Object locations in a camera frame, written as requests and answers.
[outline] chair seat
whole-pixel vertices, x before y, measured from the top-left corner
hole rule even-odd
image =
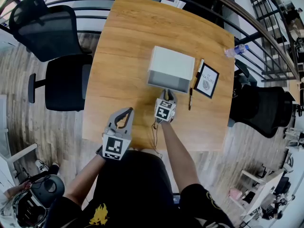
[[[46,73],[46,108],[53,111],[81,111],[83,98],[83,66],[92,64],[91,55],[72,55],[48,63]]]

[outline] chair armrest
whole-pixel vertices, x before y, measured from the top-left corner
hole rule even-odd
[[[28,101],[30,103],[35,103],[35,82],[36,74],[31,74],[28,80]]]

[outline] hand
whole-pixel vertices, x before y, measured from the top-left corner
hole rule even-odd
[[[21,190],[28,190],[32,186],[32,183],[28,180],[20,185]]]

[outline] white box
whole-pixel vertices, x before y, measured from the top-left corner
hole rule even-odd
[[[148,84],[188,93],[195,58],[155,46],[148,69]]]

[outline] black office chair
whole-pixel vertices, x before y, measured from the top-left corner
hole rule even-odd
[[[248,70],[245,70],[244,75],[247,76],[248,73]],[[241,122],[266,138],[272,138],[278,127],[286,127],[289,124],[292,110],[290,94],[285,93],[283,88],[260,88],[248,84],[242,86],[237,75],[235,76],[229,127]]]
[[[45,85],[48,110],[62,112],[83,110],[92,62],[92,56],[84,54],[50,61],[44,80],[36,81],[36,74],[29,77],[29,102],[35,102],[35,89]]]
[[[13,210],[20,227],[43,227],[48,210],[56,198],[64,194],[65,186],[56,175],[42,177],[29,190],[16,196]]]
[[[92,53],[79,45],[76,15],[69,6],[48,8],[44,0],[23,0],[10,15],[9,28],[14,38],[42,62]]]

